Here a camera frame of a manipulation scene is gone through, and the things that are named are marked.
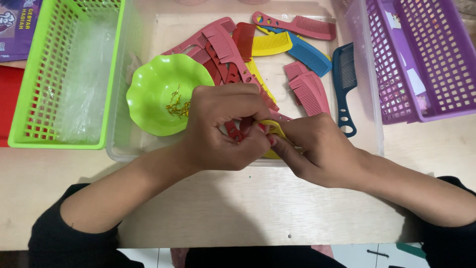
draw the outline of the red nail polish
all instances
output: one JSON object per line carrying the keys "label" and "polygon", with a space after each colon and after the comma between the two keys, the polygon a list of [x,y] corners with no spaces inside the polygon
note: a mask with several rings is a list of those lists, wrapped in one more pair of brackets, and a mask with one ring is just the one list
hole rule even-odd
{"label": "red nail polish", "polygon": [[269,140],[269,143],[271,144],[271,146],[275,146],[276,143],[278,143],[278,141],[272,136],[268,136],[268,140]]}
{"label": "red nail polish", "polygon": [[261,131],[262,131],[263,133],[266,133],[266,127],[265,127],[265,125],[263,125],[262,123],[258,123],[258,126],[259,126],[259,128],[261,129]]}

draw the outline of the black sleeve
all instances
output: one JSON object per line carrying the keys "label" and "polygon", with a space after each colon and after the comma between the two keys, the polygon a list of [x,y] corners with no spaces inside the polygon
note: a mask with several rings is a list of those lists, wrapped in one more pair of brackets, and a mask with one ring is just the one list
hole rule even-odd
{"label": "black sleeve", "polygon": [[[459,179],[439,179],[456,185],[476,196]],[[439,227],[423,223],[423,251],[431,268],[476,267],[476,222],[462,227]]]}
{"label": "black sleeve", "polygon": [[70,186],[66,193],[35,222],[28,243],[30,267],[131,267],[143,268],[116,248],[117,226],[101,234],[87,234],[66,225],[60,215],[63,201],[88,184]]}

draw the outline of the dark teal comb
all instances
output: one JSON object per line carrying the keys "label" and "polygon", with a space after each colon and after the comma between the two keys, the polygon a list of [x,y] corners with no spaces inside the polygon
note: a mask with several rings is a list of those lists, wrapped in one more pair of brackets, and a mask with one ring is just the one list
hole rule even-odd
{"label": "dark teal comb", "polygon": [[354,65],[354,43],[337,48],[332,55],[332,78],[336,90],[337,107],[339,108],[338,126],[349,126],[352,132],[344,133],[347,138],[357,134],[347,107],[347,93],[357,87],[357,76]]}

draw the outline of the purple plastic basket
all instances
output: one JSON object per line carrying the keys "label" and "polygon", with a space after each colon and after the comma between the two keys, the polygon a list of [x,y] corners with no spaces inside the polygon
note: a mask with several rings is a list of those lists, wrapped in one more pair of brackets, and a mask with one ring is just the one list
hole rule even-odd
{"label": "purple plastic basket", "polygon": [[[452,0],[367,0],[367,13],[383,124],[476,113],[476,51]],[[426,89],[418,96],[409,70]]]}

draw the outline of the person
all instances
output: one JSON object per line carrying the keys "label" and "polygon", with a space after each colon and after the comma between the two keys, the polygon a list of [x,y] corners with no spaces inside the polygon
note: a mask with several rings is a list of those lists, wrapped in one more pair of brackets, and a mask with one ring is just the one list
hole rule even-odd
{"label": "person", "polygon": [[[280,123],[304,153],[267,134],[262,124],[243,127],[247,138],[241,143],[218,129],[238,117],[271,118],[255,85],[195,88],[181,141],[146,153],[95,183],[70,186],[39,217],[29,242],[30,266],[143,267],[116,250],[117,227],[127,214],[192,174],[241,170],[272,148],[301,179],[369,193],[419,216],[430,267],[476,267],[476,194],[457,178],[433,178],[357,149],[325,113]],[[185,265],[344,267],[310,246],[192,248]]]}

